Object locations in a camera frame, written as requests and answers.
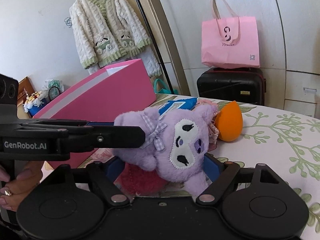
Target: purple plush toy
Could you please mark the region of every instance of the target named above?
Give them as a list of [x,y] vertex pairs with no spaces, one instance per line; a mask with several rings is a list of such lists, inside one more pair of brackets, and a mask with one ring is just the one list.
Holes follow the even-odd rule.
[[214,107],[198,106],[194,111],[173,109],[160,119],[157,107],[119,115],[115,125],[140,126],[146,134],[137,149],[114,149],[113,154],[145,171],[171,182],[184,182],[186,190],[199,195],[207,188],[203,172],[209,147],[208,124]]

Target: camera lens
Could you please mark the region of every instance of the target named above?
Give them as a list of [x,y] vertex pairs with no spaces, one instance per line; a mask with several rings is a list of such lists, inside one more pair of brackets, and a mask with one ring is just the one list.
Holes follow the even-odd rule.
[[5,94],[5,81],[3,79],[0,79],[0,99],[4,97]]
[[16,88],[15,88],[14,84],[10,84],[9,89],[8,89],[9,98],[13,98],[15,94],[16,94]]

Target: orange egg-shaped object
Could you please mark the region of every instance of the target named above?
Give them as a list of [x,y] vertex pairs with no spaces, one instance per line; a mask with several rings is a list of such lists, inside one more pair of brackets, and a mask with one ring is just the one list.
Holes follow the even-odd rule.
[[242,113],[236,101],[225,105],[215,120],[215,127],[220,132],[218,138],[226,142],[237,139],[241,134],[242,126]]

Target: blue package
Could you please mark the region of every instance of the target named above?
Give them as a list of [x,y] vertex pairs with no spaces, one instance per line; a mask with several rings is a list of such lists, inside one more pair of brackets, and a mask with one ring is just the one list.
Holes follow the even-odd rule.
[[197,98],[187,98],[187,99],[179,99],[179,100],[169,100],[163,106],[159,108],[159,114],[162,116],[172,109],[188,109],[192,110],[197,103]]

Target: fingernail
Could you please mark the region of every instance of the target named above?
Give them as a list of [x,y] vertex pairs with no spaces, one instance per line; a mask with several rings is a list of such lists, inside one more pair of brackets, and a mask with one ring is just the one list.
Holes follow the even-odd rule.
[[3,169],[0,169],[0,181],[9,182],[10,176]]
[[7,202],[5,201],[5,199],[0,198],[0,205],[2,206],[2,205],[6,205],[6,204],[7,204]]
[[2,206],[4,209],[6,209],[6,210],[12,210],[12,207],[10,207],[10,206]]
[[32,176],[32,171],[30,169],[25,169],[17,176],[17,180],[25,180],[27,178],[30,178],[31,176]]
[[5,194],[5,191],[6,190],[8,190],[9,188],[7,188],[7,187],[3,187],[3,188],[1,188],[0,189],[0,192],[2,193],[2,194]]

